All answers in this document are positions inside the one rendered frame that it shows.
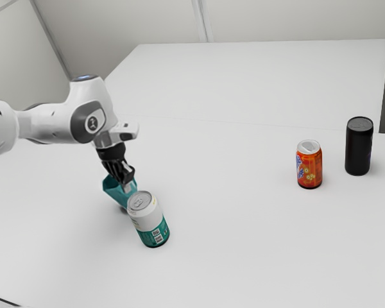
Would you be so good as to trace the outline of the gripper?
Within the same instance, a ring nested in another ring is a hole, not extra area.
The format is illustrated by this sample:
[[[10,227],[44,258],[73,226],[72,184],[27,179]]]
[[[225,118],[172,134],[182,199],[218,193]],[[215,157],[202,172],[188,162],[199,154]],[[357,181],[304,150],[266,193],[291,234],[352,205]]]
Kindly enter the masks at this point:
[[[125,161],[124,154],[126,147],[119,142],[109,148],[96,148],[99,159],[106,171],[115,180],[121,182],[124,193],[130,193],[135,189],[135,169]]]

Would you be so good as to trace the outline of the teal faceted mug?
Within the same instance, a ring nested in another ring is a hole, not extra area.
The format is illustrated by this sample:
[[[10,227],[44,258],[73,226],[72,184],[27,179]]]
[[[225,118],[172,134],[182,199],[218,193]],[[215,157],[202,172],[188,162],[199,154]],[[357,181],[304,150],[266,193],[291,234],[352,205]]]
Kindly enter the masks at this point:
[[[102,184],[103,191],[124,209],[127,209],[128,200],[131,195],[138,191],[135,179],[123,187],[111,175],[107,175]]]

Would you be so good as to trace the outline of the white and teal can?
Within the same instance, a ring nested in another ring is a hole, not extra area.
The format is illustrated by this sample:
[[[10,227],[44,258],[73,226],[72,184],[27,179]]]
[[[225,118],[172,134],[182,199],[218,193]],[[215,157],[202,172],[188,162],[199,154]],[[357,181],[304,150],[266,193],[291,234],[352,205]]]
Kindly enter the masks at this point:
[[[148,191],[132,194],[128,200],[127,213],[145,246],[156,248],[167,242],[169,227],[153,194]]]

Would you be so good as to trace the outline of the orange soda can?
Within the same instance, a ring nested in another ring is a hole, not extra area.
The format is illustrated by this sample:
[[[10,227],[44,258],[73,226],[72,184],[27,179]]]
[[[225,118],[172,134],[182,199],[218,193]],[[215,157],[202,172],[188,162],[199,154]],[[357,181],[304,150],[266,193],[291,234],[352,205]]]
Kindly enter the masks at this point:
[[[300,141],[296,147],[296,177],[304,189],[318,188],[323,180],[322,150],[316,140]]]

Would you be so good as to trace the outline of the tall black can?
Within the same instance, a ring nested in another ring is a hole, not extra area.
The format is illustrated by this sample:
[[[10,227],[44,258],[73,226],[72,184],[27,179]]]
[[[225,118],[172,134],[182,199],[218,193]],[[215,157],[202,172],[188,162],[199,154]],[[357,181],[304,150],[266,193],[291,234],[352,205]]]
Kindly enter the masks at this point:
[[[346,124],[345,170],[353,176],[363,176],[370,170],[373,121],[356,116]]]

